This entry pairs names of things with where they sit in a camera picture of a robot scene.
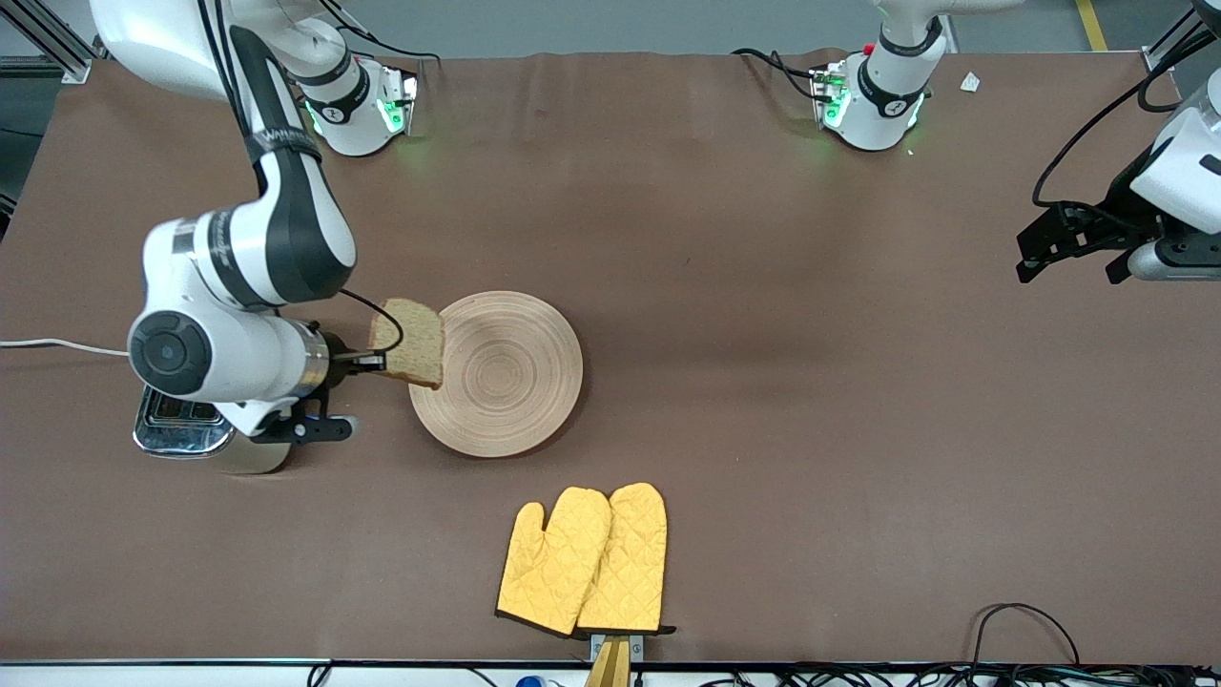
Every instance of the black clamp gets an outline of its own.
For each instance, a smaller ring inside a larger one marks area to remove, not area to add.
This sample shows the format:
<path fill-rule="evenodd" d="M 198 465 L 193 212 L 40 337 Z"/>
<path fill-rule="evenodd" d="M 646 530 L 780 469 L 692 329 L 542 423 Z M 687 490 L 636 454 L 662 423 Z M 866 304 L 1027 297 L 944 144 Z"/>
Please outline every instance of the black clamp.
<path fill-rule="evenodd" d="M 325 73 L 320 73 L 317 76 L 293 74 L 293 78 L 297 79 L 297 83 L 299 83 L 300 85 L 326 85 L 328 83 L 339 81 L 339 78 L 344 74 L 344 72 L 348 71 L 348 67 L 352 65 L 352 59 L 353 59 L 352 49 L 347 49 L 343 51 L 343 57 L 339 59 L 339 62 L 333 67 L 331 67 Z"/>
<path fill-rule="evenodd" d="M 878 115 L 888 120 L 904 116 L 904 113 L 921 99 L 921 95 L 924 94 L 924 88 L 928 85 L 928 82 L 924 82 L 924 85 L 922 85 L 919 90 L 906 95 L 890 93 L 889 90 L 879 87 L 877 83 L 873 83 L 873 79 L 869 78 L 868 66 L 869 60 L 866 57 L 866 60 L 861 62 L 861 68 L 856 73 L 856 81 L 861 84 L 861 94 L 864 95 L 864 99 L 873 103 L 873 105 L 878 107 Z"/>
<path fill-rule="evenodd" d="M 309 328 L 319 331 L 316 321 L 309 322 Z M 293 444 L 304 447 L 316 442 L 343 442 L 352 437 L 355 428 L 346 417 L 328 415 L 331 401 L 331 389 L 335 389 L 346 378 L 366 372 L 382 372 L 386 370 L 386 358 L 379 355 L 366 355 L 352 351 L 344 345 L 343 339 L 335 333 L 319 331 L 326 340 L 327 351 L 331 354 L 331 365 L 326 371 L 326 378 L 306 397 L 293 404 L 287 419 L 278 414 L 263 419 L 259 432 L 250 437 L 255 444 Z M 306 408 L 316 404 L 317 412 L 309 414 Z"/>
<path fill-rule="evenodd" d="M 1029 283 L 1049 265 L 1067 257 L 1079 257 L 1099 250 L 1121 250 L 1106 266 L 1111 283 L 1120 283 L 1128 276 L 1128 257 L 1137 248 L 1162 237 L 1175 237 L 1168 242 L 1171 251 L 1183 253 L 1183 257 L 1199 260 L 1211 251 L 1208 237 L 1178 239 L 1194 229 L 1164 214 L 1151 203 L 1132 190 L 1132 181 L 1144 170 L 1151 155 L 1147 148 L 1111 182 L 1106 196 L 1098 205 L 1074 200 L 1057 200 L 1038 218 L 1017 234 L 1017 246 L 1022 261 L 1017 264 L 1017 278 Z M 1173 264 L 1156 245 L 1159 257 Z"/>
<path fill-rule="evenodd" d="M 352 112 L 357 111 L 357 107 L 359 107 L 369 95 L 369 87 L 371 82 L 369 72 L 364 67 L 357 71 L 360 74 L 360 78 L 357 82 L 357 87 L 353 88 L 350 93 L 343 98 L 330 101 L 306 98 L 305 101 L 309 103 L 310 109 L 328 123 L 348 123 L 352 118 Z"/>
<path fill-rule="evenodd" d="M 919 45 L 900 45 L 886 38 L 885 32 L 878 34 L 878 45 L 891 55 L 899 55 L 900 57 L 916 57 L 927 52 L 928 49 L 937 43 L 938 38 L 941 38 L 941 18 L 933 17 L 933 20 L 928 22 L 928 33 L 924 34 L 924 40 L 922 40 Z"/>
<path fill-rule="evenodd" d="M 250 157 L 252 165 L 258 162 L 259 157 L 276 150 L 292 150 L 315 160 L 322 159 L 314 138 L 299 128 L 265 128 L 245 137 L 245 154 Z"/>

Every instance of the wooden plate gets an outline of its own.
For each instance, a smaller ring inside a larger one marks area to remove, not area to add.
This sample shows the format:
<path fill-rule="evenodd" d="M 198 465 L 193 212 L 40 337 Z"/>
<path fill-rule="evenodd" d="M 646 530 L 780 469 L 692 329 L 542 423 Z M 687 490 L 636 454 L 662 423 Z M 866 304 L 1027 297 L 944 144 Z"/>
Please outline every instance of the wooden plate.
<path fill-rule="evenodd" d="M 581 347 L 556 308 L 487 290 L 441 310 L 444 381 L 411 387 L 411 405 L 442 444 L 481 459 L 527 451 L 551 437 L 581 393 Z"/>

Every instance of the oven mitt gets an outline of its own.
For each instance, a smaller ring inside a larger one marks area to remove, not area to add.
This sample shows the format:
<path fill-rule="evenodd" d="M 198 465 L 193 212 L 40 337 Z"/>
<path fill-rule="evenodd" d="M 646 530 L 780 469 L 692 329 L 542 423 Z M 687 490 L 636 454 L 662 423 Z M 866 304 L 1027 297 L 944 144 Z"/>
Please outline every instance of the oven mitt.
<path fill-rule="evenodd" d="M 609 532 L 610 505 L 593 489 L 565 489 L 546 526 L 542 504 L 523 506 L 509 538 L 496 615 L 571 635 Z"/>
<path fill-rule="evenodd" d="M 665 503 L 652 484 L 610 495 L 610 537 L 576 621 L 586 633 L 667 635 L 662 627 Z"/>

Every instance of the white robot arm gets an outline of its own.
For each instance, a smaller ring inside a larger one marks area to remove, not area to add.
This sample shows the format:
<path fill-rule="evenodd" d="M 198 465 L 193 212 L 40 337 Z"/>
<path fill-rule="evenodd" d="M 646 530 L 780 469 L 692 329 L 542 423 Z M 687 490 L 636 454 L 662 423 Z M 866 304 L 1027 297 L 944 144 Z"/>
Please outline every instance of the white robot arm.
<path fill-rule="evenodd" d="M 1221 0 L 1193 0 L 1193 5 L 1208 31 L 1177 44 L 1142 84 L 1120 96 L 1093 123 L 1138 93 L 1142 106 L 1150 111 L 1172 107 L 1149 105 L 1144 90 L 1175 62 L 1221 33 Z M 1066 151 L 1048 167 L 1044 181 Z M 1112 283 L 1129 276 L 1221 281 L 1221 70 L 1175 109 L 1154 142 L 1115 177 L 1103 201 L 1042 200 L 1042 183 L 1035 187 L 1035 204 L 1046 210 L 1017 236 L 1022 282 L 1053 262 L 1099 250 L 1122 251 L 1106 267 Z"/>
<path fill-rule="evenodd" d="M 147 11 L 134 11 L 136 5 Z M 274 309 L 339 292 L 355 266 L 352 233 L 302 126 L 276 43 L 228 21 L 227 2 L 217 0 L 211 11 L 203 0 L 192 5 L 95 0 L 94 13 L 107 46 L 139 76 L 193 95 L 227 99 L 233 93 L 260 196 L 167 221 L 149 233 L 145 304 L 128 338 L 132 367 L 166 395 L 215 404 L 256 442 L 346 439 L 354 426 L 326 416 L 327 392 L 348 375 L 377 370 L 383 358 L 354 354 L 338 337 L 281 318 Z M 291 17 L 271 15 L 281 24 Z M 288 55 L 284 45 L 302 35 L 322 35 L 302 23 L 272 32 L 280 52 Z M 360 73 L 371 79 L 386 72 L 380 65 L 370 72 L 332 41 L 320 40 L 316 54 L 304 50 L 314 44 L 297 44 L 302 52 L 291 57 L 293 68 L 315 72 L 298 74 L 298 82 L 313 79 L 303 88 L 335 94 L 347 88 L 337 84 L 353 84 L 339 96 L 348 105 L 327 142 L 348 150 L 383 145 L 397 132 L 365 106 L 376 98 Z M 316 417 L 305 416 L 303 399 L 320 403 Z"/>
<path fill-rule="evenodd" d="M 828 66 L 818 107 L 823 126 L 862 150 L 885 150 L 916 123 L 924 87 L 945 55 L 939 15 L 996 12 L 1024 0 L 868 0 L 882 12 L 882 33 L 869 54 Z"/>

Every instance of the brown table surface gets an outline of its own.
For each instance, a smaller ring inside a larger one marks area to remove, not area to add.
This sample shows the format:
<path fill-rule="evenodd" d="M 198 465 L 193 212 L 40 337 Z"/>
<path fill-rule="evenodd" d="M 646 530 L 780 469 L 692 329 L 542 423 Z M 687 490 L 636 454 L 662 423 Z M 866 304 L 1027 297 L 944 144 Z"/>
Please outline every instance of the brown table surface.
<path fill-rule="evenodd" d="M 137 451 L 123 361 L 5 353 L 0 655 L 584 655 L 492 615 L 514 514 L 648 481 L 679 627 L 653 659 L 961 659 L 979 609 L 1022 600 L 1087 661 L 1216 660 L 1221 290 L 1109 286 L 1111 255 L 1013 273 L 1034 178 L 1142 76 L 950 56 L 919 126 L 863 154 L 737 57 L 447 61 L 419 139 L 327 155 L 349 286 L 549 300 L 589 360 L 575 422 L 463 459 L 368 377 L 333 403 L 358 438 L 237 478 Z M 1049 194 L 1096 198 L 1161 121 L 1122 109 Z M 95 65 L 0 249 L 0 333 L 121 347 L 145 232 L 250 198 L 247 168 L 222 105 Z M 989 627 L 987 659 L 1066 659 L 1033 620 Z"/>

